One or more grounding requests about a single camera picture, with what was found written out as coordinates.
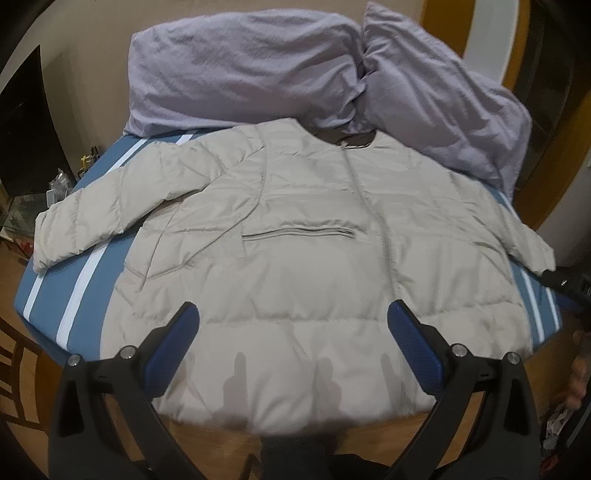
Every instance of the lavender pillow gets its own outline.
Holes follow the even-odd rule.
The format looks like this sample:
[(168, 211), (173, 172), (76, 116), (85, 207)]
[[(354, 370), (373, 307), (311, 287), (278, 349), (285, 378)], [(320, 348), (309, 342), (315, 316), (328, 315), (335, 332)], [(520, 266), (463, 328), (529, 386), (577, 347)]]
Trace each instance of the lavender pillow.
[(355, 115), (361, 27), (299, 9), (185, 18), (134, 34), (126, 132), (229, 127), (294, 117), (340, 127)]
[(359, 121), (512, 197), (531, 132), (519, 100), (382, 5), (367, 4), (363, 37), (367, 74)]

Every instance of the hand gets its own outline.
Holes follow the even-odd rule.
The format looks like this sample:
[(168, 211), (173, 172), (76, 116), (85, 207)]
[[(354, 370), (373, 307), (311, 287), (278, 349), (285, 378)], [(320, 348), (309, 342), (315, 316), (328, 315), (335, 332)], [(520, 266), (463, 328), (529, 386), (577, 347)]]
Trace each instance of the hand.
[[(573, 335), (574, 344), (579, 346), (583, 335), (591, 335), (581, 330), (577, 330)], [(567, 392), (566, 400), (564, 401), (568, 408), (578, 410), (581, 408), (583, 397), (587, 394), (587, 360), (581, 355), (574, 359), (570, 370), (569, 390)]]

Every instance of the jacket zipper pocket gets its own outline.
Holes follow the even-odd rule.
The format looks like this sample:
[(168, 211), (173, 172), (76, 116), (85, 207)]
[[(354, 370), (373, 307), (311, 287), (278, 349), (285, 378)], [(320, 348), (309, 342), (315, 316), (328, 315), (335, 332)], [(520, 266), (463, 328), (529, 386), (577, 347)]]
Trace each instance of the jacket zipper pocket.
[(281, 235), (298, 235), (298, 236), (346, 236), (348, 238), (355, 238), (355, 231), (349, 228), (279, 228), (277, 230), (270, 230), (263, 233), (253, 233), (250, 235), (242, 235), (242, 240), (250, 242), (253, 240), (263, 240), (265, 238), (273, 238)]

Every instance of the mattress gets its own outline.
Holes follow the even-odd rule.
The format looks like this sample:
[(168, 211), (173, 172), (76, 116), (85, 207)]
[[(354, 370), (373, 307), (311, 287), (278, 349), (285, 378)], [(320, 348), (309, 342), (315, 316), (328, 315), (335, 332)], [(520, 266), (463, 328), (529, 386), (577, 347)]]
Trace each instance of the mattress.
[[(101, 156), (76, 190), (124, 165), (150, 142), (182, 144), (211, 131), (201, 129), (152, 138), (124, 135)], [(500, 204), (517, 215), (504, 194), (489, 190)], [(64, 364), (70, 353), (79, 353), (87, 360), (99, 358), (107, 305), (139, 227), (136, 225), (110, 241), (59, 263), (44, 275), (37, 275), (29, 263), (14, 306), (41, 347), (56, 362)], [(532, 344), (537, 349), (561, 328), (556, 296), (516, 261), (511, 260), (511, 267), (530, 321)]]

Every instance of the beige puffer jacket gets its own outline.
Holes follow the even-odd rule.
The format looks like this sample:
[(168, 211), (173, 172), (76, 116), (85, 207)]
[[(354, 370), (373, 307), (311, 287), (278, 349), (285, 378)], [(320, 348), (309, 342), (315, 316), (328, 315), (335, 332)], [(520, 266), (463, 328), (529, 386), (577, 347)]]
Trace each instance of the beige puffer jacket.
[(424, 395), (390, 302), (474, 354), (531, 354), (507, 254), (552, 250), (477, 181), (378, 132), (344, 148), (283, 119), (155, 142), (37, 219), (37, 272), (148, 215), (106, 314), (101, 356), (180, 305), (200, 330), (158, 410), (264, 434), (413, 414)]

